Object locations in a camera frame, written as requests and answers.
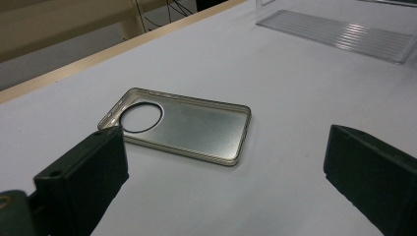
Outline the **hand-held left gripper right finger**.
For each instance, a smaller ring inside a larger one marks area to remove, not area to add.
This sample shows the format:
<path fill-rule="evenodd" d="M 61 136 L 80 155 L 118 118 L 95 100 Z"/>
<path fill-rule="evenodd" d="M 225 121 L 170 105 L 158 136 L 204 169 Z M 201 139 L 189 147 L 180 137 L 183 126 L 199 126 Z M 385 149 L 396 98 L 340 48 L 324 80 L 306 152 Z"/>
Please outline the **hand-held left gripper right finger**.
<path fill-rule="evenodd" d="M 417 158 L 363 131 L 333 125 L 324 172 L 385 236 L 417 236 Z"/>

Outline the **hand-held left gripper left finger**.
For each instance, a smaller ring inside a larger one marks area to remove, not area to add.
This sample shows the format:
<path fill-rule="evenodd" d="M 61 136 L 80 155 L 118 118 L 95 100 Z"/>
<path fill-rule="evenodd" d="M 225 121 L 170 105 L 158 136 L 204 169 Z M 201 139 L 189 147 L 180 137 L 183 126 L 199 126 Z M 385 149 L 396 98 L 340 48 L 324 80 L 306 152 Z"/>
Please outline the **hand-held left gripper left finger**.
<path fill-rule="evenodd" d="M 129 178 L 121 127 L 97 131 L 34 177 L 51 236 L 90 236 Z"/>

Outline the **grey phone case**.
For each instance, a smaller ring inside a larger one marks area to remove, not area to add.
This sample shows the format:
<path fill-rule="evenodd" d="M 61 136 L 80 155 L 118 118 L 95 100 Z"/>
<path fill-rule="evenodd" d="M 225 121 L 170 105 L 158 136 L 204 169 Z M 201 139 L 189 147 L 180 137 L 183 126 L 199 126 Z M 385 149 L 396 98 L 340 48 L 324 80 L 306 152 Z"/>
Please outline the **grey phone case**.
<path fill-rule="evenodd" d="M 155 107 L 159 117 L 140 131 L 125 128 L 126 142 L 224 166 L 238 162 L 251 120 L 248 106 L 131 88 L 97 128 L 118 126 L 130 111 L 143 105 Z"/>

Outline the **clear plastic ribbed rack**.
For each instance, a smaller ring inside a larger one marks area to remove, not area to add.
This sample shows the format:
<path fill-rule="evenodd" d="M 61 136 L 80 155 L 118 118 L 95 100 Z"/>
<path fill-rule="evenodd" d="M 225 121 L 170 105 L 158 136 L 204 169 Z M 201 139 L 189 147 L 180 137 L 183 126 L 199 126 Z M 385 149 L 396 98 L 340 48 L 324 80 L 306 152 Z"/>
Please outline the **clear plastic ribbed rack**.
<path fill-rule="evenodd" d="M 256 24 L 393 64 L 417 49 L 417 0 L 256 0 Z"/>

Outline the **white table sheet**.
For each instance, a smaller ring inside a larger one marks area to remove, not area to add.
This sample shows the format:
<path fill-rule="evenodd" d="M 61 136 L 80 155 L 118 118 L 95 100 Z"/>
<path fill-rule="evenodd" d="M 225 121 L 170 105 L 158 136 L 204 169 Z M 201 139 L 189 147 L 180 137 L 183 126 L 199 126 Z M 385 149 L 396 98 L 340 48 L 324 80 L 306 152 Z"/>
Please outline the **white table sheet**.
<path fill-rule="evenodd" d="M 417 56 L 395 65 L 256 24 L 247 0 L 0 104 L 0 191 L 92 133 L 130 88 L 245 104 L 233 167 L 128 146 L 129 180 L 93 236 L 381 236 L 326 179 L 331 125 L 417 157 Z"/>

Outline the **wooden table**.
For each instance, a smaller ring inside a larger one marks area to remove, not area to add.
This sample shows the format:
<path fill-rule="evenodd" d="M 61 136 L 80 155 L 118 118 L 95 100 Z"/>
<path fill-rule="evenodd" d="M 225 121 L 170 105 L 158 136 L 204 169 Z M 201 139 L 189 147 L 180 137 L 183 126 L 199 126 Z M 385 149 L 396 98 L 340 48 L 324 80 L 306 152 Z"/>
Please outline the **wooden table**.
<path fill-rule="evenodd" d="M 178 20 L 174 23 L 152 30 L 151 32 L 147 32 L 145 34 L 134 37 L 133 39 L 129 39 L 120 44 L 99 51 L 95 54 L 92 54 L 91 56 L 78 60 L 69 65 L 63 66 L 61 68 L 58 68 L 52 72 L 48 72 L 44 75 L 38 76 L 27 82 L 13 86 L 11 88 L 4 89 L 0 91 L 0 104 L 8 102 L 22 95 L 28 94 L 30 92 L 33 92 L 37 89 L 41 89 L 46 86 L 60 82 L 68 77 L 80 73 L 81 71 L 84 71 L 96 64 L 109 60 L 128 50 L 131 50 L 135 47 L 138 47 L 151 40 L 154 40 L 181 28 L 192 25 L 198 21 L 202 21 L 206 18 L 224 12 L 239 4 L 245 3 L 246 1 L 247 0 L 227 0 L 224 3 L 208 8 L 207 10 L 203 10 L 182 20 Z"/>

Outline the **beige wooden shelf unit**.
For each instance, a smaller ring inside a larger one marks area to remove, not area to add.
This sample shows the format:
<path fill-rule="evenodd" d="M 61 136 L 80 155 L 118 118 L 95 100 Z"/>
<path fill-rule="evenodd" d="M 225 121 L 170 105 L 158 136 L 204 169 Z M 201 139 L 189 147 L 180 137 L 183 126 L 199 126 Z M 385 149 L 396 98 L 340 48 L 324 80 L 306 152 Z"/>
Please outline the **beige wooden shelf unit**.
<path fill-rule="evenodd" d="M 0 63 L 113 24 L 130 39 L 173 0 L 0 0 Z"/>

